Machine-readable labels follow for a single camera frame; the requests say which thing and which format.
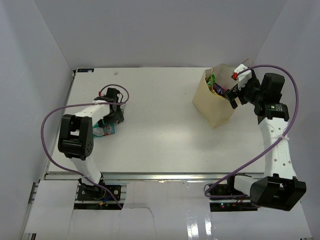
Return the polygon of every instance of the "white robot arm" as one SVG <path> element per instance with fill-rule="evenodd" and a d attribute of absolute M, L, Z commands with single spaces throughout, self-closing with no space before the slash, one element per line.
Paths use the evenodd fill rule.
<path fill-rule="evenodd" d="M 253 70 L 238 77 L 237 73 L 246 68 L 241 64 L 235 69 L 234 79 L 238 80 L 238 84 L 224 93 L 225 98 L 234 109 L 237 107 L 236 98 L 239 98 L 241 104 L 254 105 L 265 149 L 279 138 L 282 140 L 265 155 L 263 179 L 236 174 L 232 181 L 233 187 L 248 195 L 251 204 L 255 206 L 290 211 L 305 194 L 307 187 L 305 182 L 297 179 L 291 163 L 289 139 L 283 136 L 289 120 L 287 106 L 280 103 L 285 78 L 279 74 L 266 73 L 260 85 Z"/>
<path fill-rule="evenodd" d="M 84 175 L 82 183 L 92 185 L 85 177 L 99 184 L 102 174 L 96 167 L 91 155 L 94 148 L 93 126 L 121 123 L 124 116 L 119 105 L 99 104 L 118 103 L 119 93 L 116 88 L 108 88 L 106 95 L 95 98 L 96 105 L 89 106 L 76 114 L 65 114 L 61 119 L 58 150 L 69 158 L 76 169 Z"/>

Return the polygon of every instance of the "white enclosure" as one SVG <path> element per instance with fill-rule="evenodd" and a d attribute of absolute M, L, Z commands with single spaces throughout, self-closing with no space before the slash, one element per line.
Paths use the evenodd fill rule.
<path fill-rule="evenodd" d="M 124 123 L 115 134 L 94 140 L 92 156 L 102 173 L 229 173 L 264 149 L 252 106 L 239 107 L 227 124 L 211 129 L 192 100 L 206 68 L 96 68 L 77 72 L 67 104 L 90 103 L 107 84 L 130 93 Z M 79 108 L 66 109 L 75 114 Z M 239 155 L 239 149 L 245 149 Z M 66 168 L 75 165 L 59 152 L 52 157 Z M 263 173 L 264 158 L 244 172 Z M 65 170 L 51 164 L 48 172 Z"/>
<path fill-rule="evenodd" d="M 251 58 L 282 66 L 297 81 L 290 153 L 307 184 L 301 203 L 311 234 L 320 239 L 319 20 L 317 0 L 0 0 L 0 238 L 20 239 L 32 184 L 47 161 L 40 125 L 66 103 L 71 70 L 212 67 Z M 257 72 L 261 78 L 265 70 Z M 289 81 L 283 102 L 292 116 Z M 47 123 L 50 150 L 60 116 Z"/>

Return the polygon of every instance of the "wire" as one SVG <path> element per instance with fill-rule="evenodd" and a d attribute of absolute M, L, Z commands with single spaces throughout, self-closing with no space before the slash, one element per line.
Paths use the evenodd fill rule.
<path fill-rule="evenodd" d="M 103 195 L 102 195 L 102 197 L 100 197 L 100 198 L 93 198 L 94 200 L 101 200 L 101 199 L 103 199 L 104 197 L 105 197 L 105 195 L 106 195 L 106 190 L 104 189 L 104 193 L 103 193 Z"/>
<path fill-rule="evenodd" d="M 121 100 L 120 100 L 120 103 L 122 103 L 122 99 L 124 99 L 124 95 L 120 92 L 121 94 Z"/>
<path fill-rule="evenodd" d="M 105 200 L 103 200 L 102 202 L 105 203 L 106 201 L 108 201 L 111 198 L 111 196 L 108 196 Z"/>
<path fill-rule="evenodd" d="M 206 186 L 208 186 L 208 185 L 210 185 L 210 184 L 212 184 L 212 183 L 207 183 L 206 185 L 204 185 L 203 190 L 206 191 Z"/>
<path fill-rule="evenodd" d="M 121 102 L 121 103 L 115 103 L 115 102 L 99 102 L 99 105 L 110 105 L 110 104 L 112 104 L 112 105 L 122 105 L 122 104 L 125 104 L 125 103 L 129 100 L 130 95 L 129 95 L 128 90 L 125 89 L 123 86 L 120 86 L 120 85 L 118 85 L 118 84 L 108 84 L 108 85 L 104 86 L 104 87 L 102 88 L 102 90 L 105 89 L 105 88 L 107 88 L 107 87 L 109 87 L 109 86 L 115 86 L 115 87 L 122 88 L 122 89 L 126 92 L 126 94 L 127 94 L 126 100 L 125 100 L 124 102 Z M 61 168 L 61 169 L 65 170 L 65 171 L 68 171 L 68 172 L 71 172 L 71 173 L 74 173 L 74 174 L 78 174 L 78 175 L 80 175 L 81 177 L 84 177 L 84 178 L 85 178 L 89 183 L 91 183 L 92 185 L 106 190 L 106 191 L 110 194 L 110 196 L 113 198 L 113 200 L 116 202 L 116 204 L 119 206 L 119 208 L 122 209 L 122 206 L 120 205 L 120 203 L 118 202 L 118 200 L 116 199 L 116 197 L 115 197 L 115 196 L 112 194 L 112 192 L 111 192 L 109 189 L 107 189 L 105 186 L 102 186 L 102 185 L 100 185 L 100 184 L 97 184 L 97 183 L 93 182 L 91 179 L 89 179 L 88 177 L 84 176 L 83 173 L 81 173 L 81 172 L 79 172 L 79 171 L 77 171 L 77 170 L 73 170 L 73 169 L 70 169 L 70 168 L 66 168 L 66 167 L 60 165 L 59 163 L 57 163 L 57 162 L 50 156 L 50 153 L 49 153 L 49 151 L 48 151 L 48 148 L 47 148 L 47 145 L 46 145 L 46 142 L 45 142 L 45 133 L 44 133 L 44 132 L 45 132 L 45 131 L 44 131 L 44 130 L 45 130 L 45 124 L 46 124 L 46 121 L 48 120 L 48 118 L 49 118 L 52 114 L 54 114 L 55 112 L 57 112 L 57 111 L 59 111 L 59 110 L 62 110 L 62 109 L 68 109 L 68 108 L 74 108 L 74 107 L 84 107 L 84 106 L 93 106 L 93 105 L 96 105 L 96 104 L 92 102 L 92 103 L 81 103 L 81 104 L 66 105 L 66 106 L 58 107 L 58 108 L 52 110 L 51 112 L 49 112 L 49 113 L 44 117 L 44 119 L 43 119 L 43 121 L 42 121 L 42 124 L 41 124 L 41 130 L 40 130 L 41 144 L 42 144 L 42 147 L 43 147 L 43 150 L 44 150 L 45 155 L 48 157 L 48 159 L 50 160 L 51 163 L 53 163 L 55 166 L 57 166 L 58 168 Z"/>
<path fill-rule="evenodd" d="M 251 59 L 250 58 L 247 58 L 246 60 L 244 60 L 241 64 L 244 64 L 246 61 L 249 60 L 249 66 L 251 67 Z"/>
<path fill-rule="evenodd" d="M 244 202 L 244 200 L 245 200 L 245 197 L 243 196 L 242 199 L 241 199 L 241 201 L 240 201 L 238 204 L 239 204 L 239 205 L 242 204 L 242 203 Z"/>
<path fill-rule="evenodd" d="M 287 76 L 290 78 L 292 84 L 293 84 L 293 88 L 294 88 L 294 93 L 295 93 L 295 108 L 294 108 L 294 113 L 291 119 L 291 122 L 288 124 L 288 127 L 284 130 L 282 136 L 285 137 L 287 135 L 287 133 L 290 131 L 290 129 L 292 128 L 296 117 L 297 117 L 297 113 L 298 113 L 298 108 L 299 108 L 299 94 L 298 94 L 298 87 L 296 84 L 296 81 L 294 79 L 294 77 L 284 68 L 280 67 L 280 66 L 276 66 L 276 65 L 269 65 L 269 64 L 262 64 L 262 65 L 255 65 L 255 66 L 250 66 L 248 68 L 246 68 L 245 70 L 241 71 L 238 73 L 238 75 L 243 74 L 246 71 L 252 70 L 252 69 L 256 69 L 256 68 L 274 68 L 274 69 L 278 69 L 281 70 L 282 72 L 284 72 L 285 74 L 287 74 Z M 229 198 L 242 198 L 244 196 L 246 196 L 245 194 L 243 195 L 221 195 L 221 196 L 214 196 L 214 195 L 209 195 L 210 191 L 215 188 L 219 183 L 221 183 L 222 181 L 230 178 L 231 176 L 233 176 L 234 174 L 238 173 L 239 171 L 241 171 L 242 169 L 246 168 L 247 166 L 249 166 L 250 164 L 254 163 L 255 161 L 257 161 L 259 158 L 261 158 L 262 156 L 264 156 L 266 153 L 268 153 L 271 149 L 273 149 L 278 143 L 280 143 L 282 140 L 282 137 L 279 137 L 273 144 L 271 144 L 266 150 L 264 150 L 262 153 L 260 153 L 258 156 L 256 156 L 255 158 L 251 159 L 250 161 L 248 161 L 247 163 L 245 163 L 244 165 L 238 167 L 236 170 L 230 172 L 228 175 L 224 176 L 223 178 L 219 179 L 218 181 L 216 181 L 214 184 L 212 184 L 205 192 L 204 195 L 208 198 L 213 198 L 213 199 L 229 199 Z"/>

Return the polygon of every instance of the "white table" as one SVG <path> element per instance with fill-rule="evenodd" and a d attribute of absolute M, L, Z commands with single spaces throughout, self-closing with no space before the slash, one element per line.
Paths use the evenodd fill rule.
<path fill-rule="evenodd" d="M 107 84 L 128 89 L 124 122 L 116 133 L 94 139 L 93 159 L 103 173 L 229 173 L 263 150 L 257 117 L 250 104 L 236 109 L 229 122 L 211 129 L 193 105 L 206 68 L 95 68 L 78 72 L 68 105 L 91 103 Z M 79 112 L 69 108 L 66 114 Z M 75 169 L 58 151 L 53 158 Z M 260 159 L 244 172 L 262 173 Z M 61 173 L 50 165 L 48 172 Z"/>

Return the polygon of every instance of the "green object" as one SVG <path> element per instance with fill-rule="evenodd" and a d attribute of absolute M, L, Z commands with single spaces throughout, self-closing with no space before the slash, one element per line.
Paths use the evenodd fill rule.
<path fill-rule="evenodd" d="M 93 126 L 94 138 L 101 138 L 103 136 L 107 136 L 115 133 L 116 133 L 116 130 L 115 130 L 115 125 L 113 123 L 103 124 L 102 127 L 99 127 L 98 124 L 96 123 Z"/>
<path fill-rule="evenodd" d="M 216 82 L 215 75 L 212 74 L 211 76 L 208 76 L 205 81 L 206 81 L 206 84 L 208 84 L 208 87 L 209 87 L 210 91 L 212 91 L 213 90 L 213 85 Z"/>

